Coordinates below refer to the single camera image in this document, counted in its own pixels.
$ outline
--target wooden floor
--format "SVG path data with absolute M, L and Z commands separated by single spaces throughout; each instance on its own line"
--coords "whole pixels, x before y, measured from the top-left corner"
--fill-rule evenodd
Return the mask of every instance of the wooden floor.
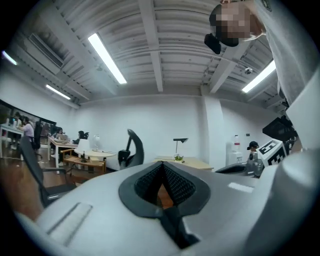
M 20 156 L 16 150 L 5 148 L 3 145 L 2 152 L 4 158 L 0 158 L 0 182 L 7 199 L 13 210 L 35 220 L 44 210 L 38 194 L 38 184 L 31 175 L 25 162 L 20 160 Z M 43 156 L 42 160 L 39 160 L 42 168 L 55 166 L 54 158 L 51 158 L 50 161 L 47 160 L 46 148 L 41 148 L 38 153 Z M 65 183 L 63 174 L 44 172 L 43 176 L 43 184 L 45 187 Z M 163 185 L 158 192 L 158 197 L 164 209 L 173 205 Z

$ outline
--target black mesh panel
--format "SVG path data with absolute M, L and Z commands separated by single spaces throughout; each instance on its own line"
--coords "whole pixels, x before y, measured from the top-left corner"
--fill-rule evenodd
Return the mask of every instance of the black mesh panel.
M 166 166 L 164 166 L 163 185 L 175 206 L 187 200 L 196 191 L 192 182 Z
M 134 185 L 136 194 L 147 202 L 156 205 L 162 177 L 163 170 L 162 165 L 160 165 L 136 181 Z

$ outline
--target white wall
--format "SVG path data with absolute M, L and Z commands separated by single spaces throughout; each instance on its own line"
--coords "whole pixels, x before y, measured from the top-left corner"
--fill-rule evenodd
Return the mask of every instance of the white wall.
M 35 116 L 56 122 L 67 133 L 72 131 L 75 110 L 37 90 L 9 71 L 0 74 L 0 99 Z
M 208 151 L 207 162 L 215 170 L 219 170 L 226 166 L 226 148 L 223 146 L 225 141 L 224 116 L 222 112 L 221 102 L 214 94 L 202 96 L 204 104 L 204 133 L 203 144 Z
M 125 149 L 127 129 L 132 129 L 144 147 L 144 162 L 156 156 L 173 156 L 173 138 L 189 138 L 178 142 L 178 153 L 200 158 L 202 108 L 200 97 L 137 96 L 88 103 L 77 110 L 77 131 L 90 132 L 91 140 L 99 134 L 103 149 L 113 152 Z
M 256 141 L 261 146 L 271 139 L 262 133 L 262 129 L 278 115 L 268 109 L 229 100 L 221 100 L 221 106 L 226 152 L 232 150 L 234 136 L 239 135 L 240 151 L 246 161 L 250 153 L 247 147 L 251 141 Z

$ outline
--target office chair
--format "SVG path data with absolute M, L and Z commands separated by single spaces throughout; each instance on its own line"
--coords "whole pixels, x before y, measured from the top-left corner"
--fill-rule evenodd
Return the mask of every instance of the office chair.
M 41 138 L 42 128 L 43 128 L 43 125 L 41 124 L 41 121 L 37 121 L 35 123 L 35 128 L 34 128 L 34 137 L 29 137 L 29 138 L 31 138 L 31 146 L 32 146 L 32 149 L 33 149 L 35 155 L 40 156 L 41 159 L 43 157 L 41 154 L 37 153 L 37 151 L 41 147 L 40 138 Z
M 126 150 L 120 150 L 118 152 L 118 161 L 120 165 L 120 169 L 126 169 L 133 166 L 142 165 L 145 159 L 144 146 L 142 144 L 141 139 L 136 135 L 136 133 L 128 129 L 129 140 L 126 146 Z M 135 145 L 135 154 L 130 155 L 130 144 L 131 141 L 134 142 Z
M 67 182 L 66 170 L 64 168 L 41 169 L 41 167 L 38 164 L 37 158 L 34 154 L 34 151 L 28 136 L 22 137 L 20 146 L 21 146 L 24 161 L 28 166 L 35 181 L 38 183 L 40 200 L 42 202 L 43 207 L 47 207 L 55 200 L 61 198 L 63 195 L 65 195 L 66 193 L 68 193 L 69 191 L 77 187 L 75 184 Z M 43 181 L 44 181 L 43 172 L 56 172 L 56 171 L 59 171 L 64 174 L 65 184 L 52 186 L 52 187 L 45 187 L 43 184 Z

